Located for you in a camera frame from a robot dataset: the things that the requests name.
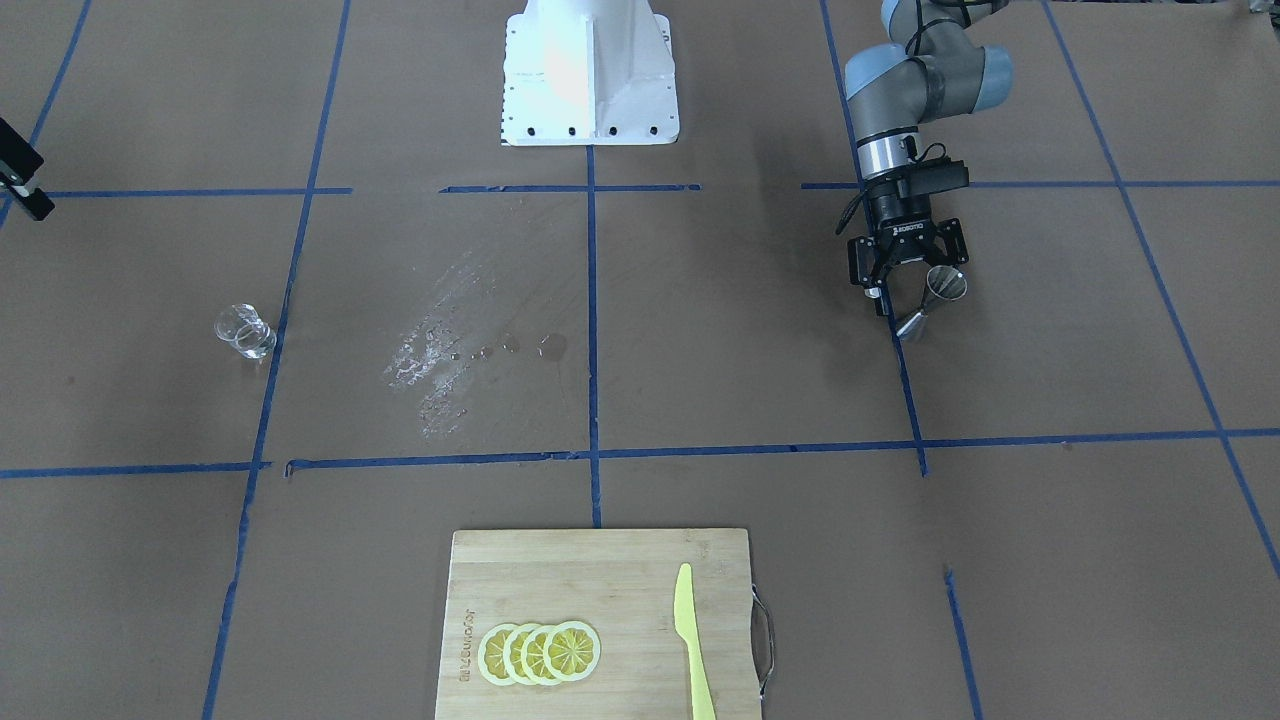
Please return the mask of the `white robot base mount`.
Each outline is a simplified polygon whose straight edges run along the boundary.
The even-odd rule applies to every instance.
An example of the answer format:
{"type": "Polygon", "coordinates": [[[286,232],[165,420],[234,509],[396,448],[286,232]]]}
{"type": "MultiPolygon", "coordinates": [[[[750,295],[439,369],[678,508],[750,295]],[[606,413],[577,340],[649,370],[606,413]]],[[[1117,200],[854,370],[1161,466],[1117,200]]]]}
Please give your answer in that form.
{"type": "Polygon", "coordinates": [[[671,23],[648,1],[529,1],[504,33],[500,142],[654,146],[681,135],[671,23]]]}

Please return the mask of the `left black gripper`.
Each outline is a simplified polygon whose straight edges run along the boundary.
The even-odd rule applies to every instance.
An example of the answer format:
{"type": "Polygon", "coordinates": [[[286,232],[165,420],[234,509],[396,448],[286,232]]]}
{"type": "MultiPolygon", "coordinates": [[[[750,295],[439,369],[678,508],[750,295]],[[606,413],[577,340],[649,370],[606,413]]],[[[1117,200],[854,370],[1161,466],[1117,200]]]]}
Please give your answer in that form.
{"type": "Polygon", "coordinates": [[[884,263],[924,260],[929,265],[928,291],[966,291],[963,265],[969,252],[959,219],[934,223],[928,196],[904,196],[895,181],[869,181],[865,191],[868,236],[847,242],[849,274],[877,316],[890,315],[884,263]]]}

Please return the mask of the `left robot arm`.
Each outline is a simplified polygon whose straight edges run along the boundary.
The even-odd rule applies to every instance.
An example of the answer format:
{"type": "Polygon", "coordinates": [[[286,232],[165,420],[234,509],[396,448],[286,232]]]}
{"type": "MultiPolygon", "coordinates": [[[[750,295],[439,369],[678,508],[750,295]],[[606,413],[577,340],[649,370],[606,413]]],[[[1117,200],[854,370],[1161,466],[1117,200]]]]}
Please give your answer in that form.
{"type": "Polygon", "coordinates": [[[965,188],[966,165],[920,128],[1002,104],[1012,88],[1009,51],[974,44],[968,31],[1004,9],[1001,1],[884,1],[888,42],[855,54],[844,72],[861,187],[837,228],[858,214],[867,232],[849,245],[850,281],[890,314],[890,274],[897,266],[961,266],[969,252],[961,223],[937,220],[932,199],[965,188]]]}

